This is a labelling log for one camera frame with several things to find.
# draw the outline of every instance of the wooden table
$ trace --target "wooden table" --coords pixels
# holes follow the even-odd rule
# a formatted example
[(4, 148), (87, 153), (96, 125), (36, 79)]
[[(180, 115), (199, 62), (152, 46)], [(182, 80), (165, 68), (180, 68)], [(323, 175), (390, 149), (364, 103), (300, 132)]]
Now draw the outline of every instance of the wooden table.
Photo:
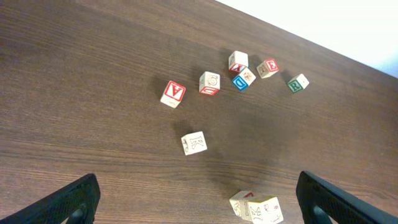
[[(239, 189), (302, 223), (301, 170), (398, 215), (398, 79), (214, 1), (10, 1), (2, 15), (0, 218), (95, 173), (96, 223), (245, 223)], [(234, 50), (280, 72), (240, 92)], [(216, 96), (198, 92), (204, 71), (221, 75)], [(310, 85), (292, 94), (300, 73)], [(169, 80), (187, 88), (176, 109), (159, 101)], [(184, 156), (192, 131), (208, 150)]]

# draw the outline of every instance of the white block face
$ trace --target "white block face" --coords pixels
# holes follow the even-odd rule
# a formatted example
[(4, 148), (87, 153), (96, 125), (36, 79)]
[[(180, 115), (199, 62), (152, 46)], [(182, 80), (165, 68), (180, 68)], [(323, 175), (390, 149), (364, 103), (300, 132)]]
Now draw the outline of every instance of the white block face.
[(235, 50), (228, 58), (228, 69), (232, 72), (241, 72), (249, 66), (249, 57), (246, 53)]
[(249, 200), (252, 197), (246, 197), (242, 198), (239, 200), (239, 206), (241, 207), (241, 218), (246, 221), (251, 222), (251, 216), (250, 216), (250, 209), (249, 209)]
[(202, 152), (207, 149), (205, 137), (201, 131), (186, 134), (181, 138), (181, 142), (186, 156), (197, 152)]
[(308, 86), (308, 84), (310, 84), (307, 78), (305, 78), (304, 74), (297, 75), (296, 77), (292, 78), (291, 81), (293, 80), (297, 80), (298, 83), (301, 85), (301, 87), (303, 87), (303, 89), (305, 89)]
[(235, 215), (241, 217), (241, 207), (239, 200), (245, 197), (253, 197), (253, 196), (254, 196), (253, 192), (248, 190), (242, 190), (229, 199), (229, 202), (232, 206), (232, 209), (234, 210)]
[(253, 197), (248, 206), (254, 224), (276, 224), (284, 220), (277, 197)]
[(254, 80), (256, 79), (256, 76), (248, 69), (245, 68), (239, 76), (248, 84), (251, 85)]
[(213, 72), (204, 72), (199, 78), (199, 92), (206, 95), (215, 95), (220, 90), (220, 75)]
[(267, 59), (257, 66), (261, 78), (268, 78), (279, 71), (275, 59)]
[(184, 86), (181, 86), (176, 82), (169, 81), (169, 84), (167, 84), (160, 102), (171, 106), (172, 108), (176, 108), (181, 103), (184, 93)]
[(172, 108), (176, 108), (181, 103), (181, 101), (177, 101), (177, 100), (170, 98), (164, 94), (161, 97), (160, 102), (166, 104), (167, 106), (171, 106)]

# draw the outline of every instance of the wooden block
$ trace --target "wooden block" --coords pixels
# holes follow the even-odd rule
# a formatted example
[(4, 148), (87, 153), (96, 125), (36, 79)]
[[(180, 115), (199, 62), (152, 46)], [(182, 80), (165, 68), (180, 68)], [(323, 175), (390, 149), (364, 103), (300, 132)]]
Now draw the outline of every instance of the wooden block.
[(181, 142), (186, 156), (197, 152), (202, 152), (207, 149), (205, 137), (201, 131), (186, 134), (181, 138)]
[(220, 75), (204, 72), (199, 78), (199, 92), (206, 95), (215, 95), (220, 90)]
[(289, 88), (294, 93), (304, 90), (308, 86), (308, 84), (310, 84), (310, 82), (307, 80), (307, 78), (305, 78), (303, 74), (297, 75), (287, 83)]
[(228, 58), (228, 69), (231, 72), (242, 72), (249, 66), (249, 57), (246, 53), (235, 50)]
[(237, 75), (233, 80), (232, 83), (238, 88), (239, 90), (243, 91), (251, 83), (256, 79), (256, 76), (248, 69), (245, 68), (239, 75)]
[(241, 207), (239, 204), (239, 200), (241, 200), (242, 198), (253, 197), (253, 196), (254, 196), (253, 192), (248, 190), (242, 190), (229, 199), (229, 202), (232, 206), (232, 209), (235, 212), (235, 215), (241, 217)]
[(277, 197), (252, 197), (248, 207), (253, 224), (276, 224), (284, 220)]
[(241, 218), (243, 220), (251, 222), (250, 209), (249, 209), (249, 204), (248, 204), (248, 202), (250, 201), (250, 198), (252, 198), (252, 197), (246, 197), (246, 198), (242, 198), (241, 200), (239, 200), (239, 206), (241, 208)]
[(184, 93), (184, 86), (181, 86), (176, 82), (169, 81), (169, 84), (167, 84), (167, 87), (163, 92), (160, 102), (171, 106), (172, 108), (176, 108), (181, 103)]
[(261, 78), (271, 77), (273, 74), (279, 71), (278, 65), (275, 59), (267, 59), (257, 66), (257, 71)]

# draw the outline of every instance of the green block face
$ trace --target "green block face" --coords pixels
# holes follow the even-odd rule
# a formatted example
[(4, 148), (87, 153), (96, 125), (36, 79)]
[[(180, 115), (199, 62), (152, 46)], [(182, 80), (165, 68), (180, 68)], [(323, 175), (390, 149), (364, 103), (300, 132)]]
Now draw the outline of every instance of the green block face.
[(287, 84), (289, 88), (294, 92), (298, 92), (300, 90), (303, 90), (303, 87), (300, 85), (300, 83), (297, 80), (294, 80), (290, 83)]

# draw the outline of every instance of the toy block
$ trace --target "toy block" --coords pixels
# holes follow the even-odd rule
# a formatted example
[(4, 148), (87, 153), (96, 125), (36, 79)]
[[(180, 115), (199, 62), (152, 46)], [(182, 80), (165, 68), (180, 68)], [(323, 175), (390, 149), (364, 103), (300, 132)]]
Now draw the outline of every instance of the toy block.
[(241, 200), (242, 198), (253, 197), (253, 196), (254, 196), (253, 192), (242, 190), (229, 199), (229, 202), (232, 206), (232, 209), (235, 212), (235, 215), (241, 217), (241, 207), (239, 204), (239, 200)]
[(206, 95), (215, 95), (220, 90), (220, 75), (204, 72), (199, 78), (199, 92)]
[(176, 82), (169, 81), (169, 84), (167, 84), (167, 87), (163, 92), (160, 102), (171, 106), (172, 108), (176, 108), (181, 103), (184, 93), (184, 86), (181, 86)]
[(268, 78), (277, 73), (279, 68), (275, 59), (267, 59), (257, 66), (257, 71), (261, 78)]
[(297, 75), (287, 83), (293, 93), (304, 90), (308, 86), (308, 84), (310, 84), (310, 82), (307, 80), (307, 78), (305, 78), (303, 74)]
[(235, 50), (228, 58), (228, 69), (231, 72), (242, 72), (249, 66), (249, 57), (246, 53)]
[(276, 224), (284, 220), (277, 197), (252, 197), (248, 207), (253, 224)]
[(252, 221), (250, 216), (249, 201), (252, 197), (246, 197), (239, 200), (239, 206), (241, 208), (241, 218), (246, 221)]
[(201, 131), (184, 135), (181, 142), (186, 156), (207, 149), (205, 137)]
[(245, 68), (239, 75), (237, 75), (232, 83), (238, 88), (240, 91), (245, 90), (251, 83), (256, 79), (256, 76), (248, 69)]

